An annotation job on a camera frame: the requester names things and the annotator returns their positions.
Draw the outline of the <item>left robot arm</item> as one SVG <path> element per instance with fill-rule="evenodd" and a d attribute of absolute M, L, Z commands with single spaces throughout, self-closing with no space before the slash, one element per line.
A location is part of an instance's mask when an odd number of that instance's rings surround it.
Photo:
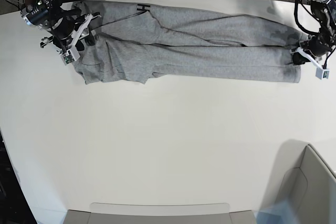
<path fill-rule="evenodd" d="M 335 0 L 306 0 L 310 6 L 308 12 L 318 22 L 318 31 L 310 31 L 304 28 L 298 19 L 298 6 L 303 5 L 301 0 L 295 0 L 294 17 L 296 25 L 306 34 L 308 40 L 301 45 L 303 51 L 312 56 L 313 59 L 320 59 L 326 55 L 322 67 L 325 69 L 330 56 L 335 52 Z"/>

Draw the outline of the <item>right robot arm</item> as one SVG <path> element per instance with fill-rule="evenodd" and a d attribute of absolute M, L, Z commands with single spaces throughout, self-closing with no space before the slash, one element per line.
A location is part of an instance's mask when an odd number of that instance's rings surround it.
<path fill-rule="evenodd" d="M 85 45 L 95 44 L 90 23 L 98 13 L 85 14 L 80 7 L 64 9 L 64 3 L 85 0 L 23 0 L 19 6 L 25 23 L 45 30 L 49 36 L 42 38 L 40 47 L 53 45 L 61 55 L 69 56 L 70 51 L 83 51 Z"/>

